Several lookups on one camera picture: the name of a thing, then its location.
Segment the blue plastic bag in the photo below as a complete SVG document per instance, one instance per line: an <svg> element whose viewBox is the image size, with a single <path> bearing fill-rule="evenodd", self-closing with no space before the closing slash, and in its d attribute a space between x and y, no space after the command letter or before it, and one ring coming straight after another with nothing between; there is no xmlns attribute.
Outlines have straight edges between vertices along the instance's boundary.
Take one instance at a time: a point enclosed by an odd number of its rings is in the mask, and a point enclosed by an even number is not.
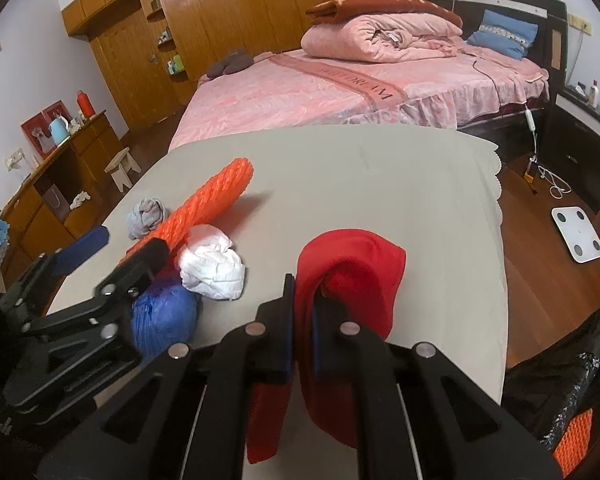
<svg viewBox="0 0 600 480"><path fill-rule="evenodd" d="M172 344L191 342L200 295L183 287L178 274L158 276L132 305L132 335L141 366Z"/></svg>

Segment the white paper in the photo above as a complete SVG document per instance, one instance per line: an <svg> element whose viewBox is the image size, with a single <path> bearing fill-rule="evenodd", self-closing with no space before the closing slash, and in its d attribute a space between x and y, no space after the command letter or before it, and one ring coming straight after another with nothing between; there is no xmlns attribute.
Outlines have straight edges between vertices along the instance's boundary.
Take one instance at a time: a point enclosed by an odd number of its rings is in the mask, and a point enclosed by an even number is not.
<svg viewBox="0 0 600 480"><path fill-rule="evenodd" d="M183 287L190 292L212 300L242 296L246 267L234 251L232 240L215 226L193 226L175 264Z"/></svg>

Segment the orange foam net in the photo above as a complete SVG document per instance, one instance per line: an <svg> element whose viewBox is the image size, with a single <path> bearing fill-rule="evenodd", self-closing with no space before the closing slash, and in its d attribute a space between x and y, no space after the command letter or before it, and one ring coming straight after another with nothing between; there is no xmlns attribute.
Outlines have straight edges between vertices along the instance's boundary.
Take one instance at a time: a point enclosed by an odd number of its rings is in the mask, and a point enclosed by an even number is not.
<svg viewBox="0 0 600 480"><path fill-rule="evenodd" d="M564 478L576 470L588 454L591 441L593 411L587 410L577 415L568 425L562 440L553 453L554 459Z"/></svg>
<svg viewBox="0 0 600 480"><path fill-rule="evenodd" d="M139 252L154 238L163 240L173 254L186 240L191 228L210 224L217 216L232 206L245 192L253 176L249 159L236 158L218 174L175 209L166 220L141 238L123 257L123 261Z"/></svg>

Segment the red glove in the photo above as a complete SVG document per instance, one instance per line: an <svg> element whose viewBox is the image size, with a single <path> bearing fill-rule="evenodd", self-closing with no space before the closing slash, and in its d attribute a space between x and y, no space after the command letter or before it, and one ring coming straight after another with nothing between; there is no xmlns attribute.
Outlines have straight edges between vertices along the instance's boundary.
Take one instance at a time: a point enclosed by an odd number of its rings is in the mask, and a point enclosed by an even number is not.
<svg viewBox="0 0 600 480"><path fill-rule="evenodd" d="M310 419L358 451L367 479L390 474L381 425L399 414L385 345L406 269L405 250L374 232L340 229L310 240L294 283L294 354Z"/></svg>

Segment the black trash bin with liner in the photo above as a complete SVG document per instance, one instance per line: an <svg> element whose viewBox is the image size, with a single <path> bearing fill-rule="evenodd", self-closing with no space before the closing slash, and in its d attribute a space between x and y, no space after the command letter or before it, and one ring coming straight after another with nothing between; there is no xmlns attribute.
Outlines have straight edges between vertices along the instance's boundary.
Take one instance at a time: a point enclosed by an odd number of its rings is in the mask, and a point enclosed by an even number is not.
<svg viewBox="0 0 600 480"><path fill-rule="evenodd" d="M501 406L553 458L569 423L592 410L588 454L562 478L600 479L600 308L561 340L510 368Z"/></svg>

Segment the grey balled sock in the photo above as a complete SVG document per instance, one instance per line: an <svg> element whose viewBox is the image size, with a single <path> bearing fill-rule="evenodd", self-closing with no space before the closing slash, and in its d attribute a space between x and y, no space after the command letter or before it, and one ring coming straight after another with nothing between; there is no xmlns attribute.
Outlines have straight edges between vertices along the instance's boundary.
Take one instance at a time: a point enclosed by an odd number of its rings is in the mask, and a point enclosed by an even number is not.
<svg viewBox="0 0 600 480"><path fill-rule="evenodd" d="M155 231L169 217L169 209L155 198L143 198L126 215L126 229L130 240L141 240Z"/></svg>

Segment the wooden sideboard cabinet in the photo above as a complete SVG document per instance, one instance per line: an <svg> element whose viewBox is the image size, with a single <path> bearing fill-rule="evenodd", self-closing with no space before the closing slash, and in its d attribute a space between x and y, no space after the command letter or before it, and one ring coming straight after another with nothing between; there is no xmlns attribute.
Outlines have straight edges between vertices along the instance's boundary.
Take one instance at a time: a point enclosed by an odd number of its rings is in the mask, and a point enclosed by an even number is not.
<svg viewBox="0 0 600 480"><path fill-rule="evenodd" d="M105 113L48 156L0 218L9 225L9 245L0 266L9 286L43 252L65 248L104 220L116 187L105 168L122 150Z"/></svg>

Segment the small white wooden stool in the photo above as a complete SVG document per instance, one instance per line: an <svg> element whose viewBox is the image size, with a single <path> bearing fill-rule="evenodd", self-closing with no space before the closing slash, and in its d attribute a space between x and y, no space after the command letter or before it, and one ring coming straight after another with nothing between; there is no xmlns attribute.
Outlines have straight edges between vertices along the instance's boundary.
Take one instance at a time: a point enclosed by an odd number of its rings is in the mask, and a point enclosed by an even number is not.
<svg viewBox="0 0 600 480"><path fill-rule="evenodd" d="M106 174L114 181L114 185L120 193L130 190L133 186L129 177L130 171L140 174L142 168L132 156L129 148L117 152L105 167Z"/></svg>

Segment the red picture frames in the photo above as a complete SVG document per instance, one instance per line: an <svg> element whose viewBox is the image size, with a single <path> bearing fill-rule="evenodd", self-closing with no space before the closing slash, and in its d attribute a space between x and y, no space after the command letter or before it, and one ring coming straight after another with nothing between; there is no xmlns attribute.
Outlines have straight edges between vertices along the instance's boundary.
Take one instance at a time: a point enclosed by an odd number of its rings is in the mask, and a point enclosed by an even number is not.
<svg viewBox="0 0 600 480"><path fill-rule="evenodd" d="M58 115L64 116L70 125L72 117L62 101L57 101L44 108L42 112L20 125L24 136L31 144L36 156L41 160L45 160L57 148L50 135L50 121Z"/></svg>

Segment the light blue kettle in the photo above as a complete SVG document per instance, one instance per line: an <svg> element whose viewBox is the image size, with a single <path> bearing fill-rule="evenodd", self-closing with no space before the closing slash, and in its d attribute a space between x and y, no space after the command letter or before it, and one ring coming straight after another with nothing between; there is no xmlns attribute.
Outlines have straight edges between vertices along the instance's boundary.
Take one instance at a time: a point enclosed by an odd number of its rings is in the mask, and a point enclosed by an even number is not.
<svg viewBox="0 0 600 480"><path fill-rule="evenodd" d="M50 135L57 146L68 139L69 123L64 116L58 115L50 121Z"/></svg>

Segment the red thermos bottle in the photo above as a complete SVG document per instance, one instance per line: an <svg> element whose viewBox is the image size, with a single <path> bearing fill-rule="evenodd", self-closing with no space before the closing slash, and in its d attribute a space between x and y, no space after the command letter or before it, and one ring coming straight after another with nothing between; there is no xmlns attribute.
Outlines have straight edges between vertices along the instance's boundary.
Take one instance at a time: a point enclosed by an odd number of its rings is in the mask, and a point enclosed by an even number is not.
<svg viewBox="0 0 600 480"><path fill-rule="evenodd" d="M78 104L80 112L86 119L91 119L93 116L96 115L94 106L92 105L90 98L84 91L80 90L76 95L76 104Z"/></svg>

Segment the pink sheeted bed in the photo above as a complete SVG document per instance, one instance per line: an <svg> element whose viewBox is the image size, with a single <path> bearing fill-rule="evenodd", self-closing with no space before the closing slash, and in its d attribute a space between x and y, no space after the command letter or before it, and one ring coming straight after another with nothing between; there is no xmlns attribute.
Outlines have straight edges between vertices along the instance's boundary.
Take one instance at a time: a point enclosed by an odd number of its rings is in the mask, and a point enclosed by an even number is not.
<svg viewBox="0 0 600 480"><path fill-rule="evenodd" d="M263 53L236 74L200 78L170 147L294 126L458 129L549 97L544 68L466 44L452 58L388 64Z"/></svg>

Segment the wooden wardrobe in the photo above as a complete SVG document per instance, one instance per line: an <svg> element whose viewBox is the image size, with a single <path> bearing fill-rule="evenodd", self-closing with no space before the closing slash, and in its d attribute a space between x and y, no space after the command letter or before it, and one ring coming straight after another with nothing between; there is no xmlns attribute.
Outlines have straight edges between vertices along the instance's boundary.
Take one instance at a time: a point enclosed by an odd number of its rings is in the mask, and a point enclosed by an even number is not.
<svg viewBox="0 0 600 480"><path fill-rule="evenodd" d="M88 40L125 127L155 125L188 104L197 81L230 50L300 46L306 10L325 0L71 0L71 37Z"/></svg>

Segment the white bathroom scale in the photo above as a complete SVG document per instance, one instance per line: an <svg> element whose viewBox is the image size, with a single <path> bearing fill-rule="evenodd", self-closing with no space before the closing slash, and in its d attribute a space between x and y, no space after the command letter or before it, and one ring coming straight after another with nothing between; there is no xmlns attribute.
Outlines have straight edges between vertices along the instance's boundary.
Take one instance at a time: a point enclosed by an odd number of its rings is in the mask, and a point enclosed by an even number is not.
<svg viewBox="0 0 600 480"><path fill-rule="evenodd" d="M550 211L550 216L576 263L588 263L600 258L600 237L582 208L555 207Z"/></svg>

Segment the pink folded quilt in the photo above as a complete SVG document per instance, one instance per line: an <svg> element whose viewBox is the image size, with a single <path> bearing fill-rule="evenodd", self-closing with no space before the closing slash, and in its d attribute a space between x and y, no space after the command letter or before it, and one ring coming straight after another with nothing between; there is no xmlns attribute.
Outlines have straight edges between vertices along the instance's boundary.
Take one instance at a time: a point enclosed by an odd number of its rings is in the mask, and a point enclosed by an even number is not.
<svg viewBox="0 0 600 480"><path fill-rule="evenodd" d="M460 36L458 26L434 14L365 14L344 23L313 25L301 47L314 58L387 64L452 58Z"/></svg>

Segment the black white nightstand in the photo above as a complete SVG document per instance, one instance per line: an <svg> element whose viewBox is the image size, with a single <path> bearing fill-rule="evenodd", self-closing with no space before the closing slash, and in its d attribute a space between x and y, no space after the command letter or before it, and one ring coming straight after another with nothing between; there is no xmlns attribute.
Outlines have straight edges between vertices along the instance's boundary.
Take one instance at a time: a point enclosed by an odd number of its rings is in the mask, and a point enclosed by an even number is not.
<svg viewBox="0 0 600 480"><path fill-rule="evenodd" d="M540 161L562 177L594 214L600 211L600 113L562 89L548 113Z"/></svg>

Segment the brown folded blanket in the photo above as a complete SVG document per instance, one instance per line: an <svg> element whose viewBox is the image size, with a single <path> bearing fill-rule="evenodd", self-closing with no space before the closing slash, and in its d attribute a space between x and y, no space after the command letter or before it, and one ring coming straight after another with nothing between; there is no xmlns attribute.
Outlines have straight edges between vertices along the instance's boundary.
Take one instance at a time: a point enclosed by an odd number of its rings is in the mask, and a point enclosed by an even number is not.
<svg viewBox="0 0 600 480"><path fill-rule="evenodd" d="M328 0L306 10L312 24L338 24L365 14L427 13L444 18L458 28L463 20L429 0Z"/></svg>

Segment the white lotion bottle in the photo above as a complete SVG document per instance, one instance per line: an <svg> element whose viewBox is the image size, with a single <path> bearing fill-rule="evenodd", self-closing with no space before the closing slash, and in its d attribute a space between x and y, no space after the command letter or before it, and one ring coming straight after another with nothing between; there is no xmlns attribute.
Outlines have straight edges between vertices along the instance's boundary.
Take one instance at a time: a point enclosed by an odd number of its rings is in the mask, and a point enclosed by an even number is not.
<svg viewBox="0 0 600 480"><path fill-rule="evenodd" d="M600 88L598 88L598 81L593 80L590 90L588 90L588 105L596 108L598 103L598 96L600 95Z"/></svg>

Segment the blue pillow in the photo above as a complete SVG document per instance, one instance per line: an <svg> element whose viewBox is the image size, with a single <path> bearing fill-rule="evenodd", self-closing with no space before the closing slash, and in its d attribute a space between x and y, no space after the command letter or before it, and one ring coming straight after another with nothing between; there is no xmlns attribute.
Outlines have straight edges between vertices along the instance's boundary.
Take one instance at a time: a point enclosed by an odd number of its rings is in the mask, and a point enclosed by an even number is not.
<svg viewBox="0 0 600 480"><path fill-rule="evenodd" d="M471 46L488 48L520 61L527 56L538 36L538 31L538 24L485 10L478 29L468 37L466 42Z"/></svg>

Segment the wall power outlet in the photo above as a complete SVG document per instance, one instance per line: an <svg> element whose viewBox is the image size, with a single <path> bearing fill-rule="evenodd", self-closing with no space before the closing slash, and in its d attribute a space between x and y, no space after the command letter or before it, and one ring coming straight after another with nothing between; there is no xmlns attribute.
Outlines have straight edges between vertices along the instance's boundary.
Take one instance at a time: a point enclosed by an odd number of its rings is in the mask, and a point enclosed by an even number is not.
<svg viewBox="0 0 600 480"><path fill-rule="evenodd" d="M581 18L576 14L568 14L568 24L571 28L577 29L582 34L591 36L593 29L592 24L585 18Z"/></svg>

